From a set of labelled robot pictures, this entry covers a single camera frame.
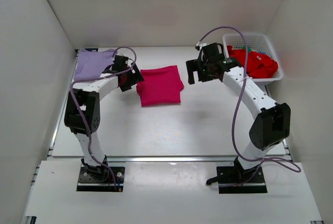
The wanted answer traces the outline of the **pink t-shirt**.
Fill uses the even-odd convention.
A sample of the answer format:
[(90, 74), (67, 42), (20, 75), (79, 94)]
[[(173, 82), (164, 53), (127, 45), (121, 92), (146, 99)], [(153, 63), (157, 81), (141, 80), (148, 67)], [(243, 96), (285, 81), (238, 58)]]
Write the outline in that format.
[(151, 107), (181, 103), (184, 84), (177, 65), (157, 69), (142, 69), (144, 80), (136, 86), (141, 106)]

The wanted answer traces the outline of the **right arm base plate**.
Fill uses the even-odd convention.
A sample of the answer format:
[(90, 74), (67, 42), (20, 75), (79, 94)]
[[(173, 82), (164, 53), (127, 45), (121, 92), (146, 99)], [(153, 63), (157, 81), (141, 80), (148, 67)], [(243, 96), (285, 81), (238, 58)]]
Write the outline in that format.
[(262, 194), (267, 187), (262, 167), (242, 174), (235, 166), (218, 166), (217, 175), (206, 181), (206, 185), (218, 184), (220, 194)]

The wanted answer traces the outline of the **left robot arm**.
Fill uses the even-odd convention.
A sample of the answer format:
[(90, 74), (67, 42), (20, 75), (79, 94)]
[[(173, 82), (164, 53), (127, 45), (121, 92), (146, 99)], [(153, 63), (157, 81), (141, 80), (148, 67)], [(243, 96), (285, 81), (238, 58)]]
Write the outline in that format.
[(128, 91), (143, 80), (135, 58), (115, 55), (111, 64), (99, 68), (95, 74), (75, 78), (70, 85), (65, 126), (79, 141), (85, 172), (99, 183), (115, 177), (98, 139), (100, 102), (111, 91)]

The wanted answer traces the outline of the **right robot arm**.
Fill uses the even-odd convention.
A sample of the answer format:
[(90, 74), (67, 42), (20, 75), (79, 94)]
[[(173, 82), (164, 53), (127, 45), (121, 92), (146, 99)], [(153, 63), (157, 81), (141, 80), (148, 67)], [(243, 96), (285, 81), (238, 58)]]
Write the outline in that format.
[(291, 109), (286, 103), (279, 104), (266, 95), (245, 72), (234, 57), (226, 58), (218, 43), (197, 44), (199, 55), (186, 62), (189, 84), (194, 84), (194, 73), (198, 80), (207, 82), (218, 79), (236, 95), (237, 106), (243, 103), (253, 117), (249, 130), (250, 142), (242, 153), (238, 153), (233, 167), (216, 177), (208, 179), (207, 185), (223, 179), (231, 179), (231, 186), (241, 186), (252, 179), (259, 170), (266, 154), (289, 136)]

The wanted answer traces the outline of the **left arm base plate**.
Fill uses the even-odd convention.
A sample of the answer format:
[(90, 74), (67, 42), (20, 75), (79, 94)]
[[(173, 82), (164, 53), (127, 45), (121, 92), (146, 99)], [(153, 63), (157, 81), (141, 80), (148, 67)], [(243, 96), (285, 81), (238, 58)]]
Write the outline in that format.
[(109, 169), (97, 167), (91, 169), (81, 165), (76, 190), (79, 192), (123, 192), (125, 167), (111, 167)]

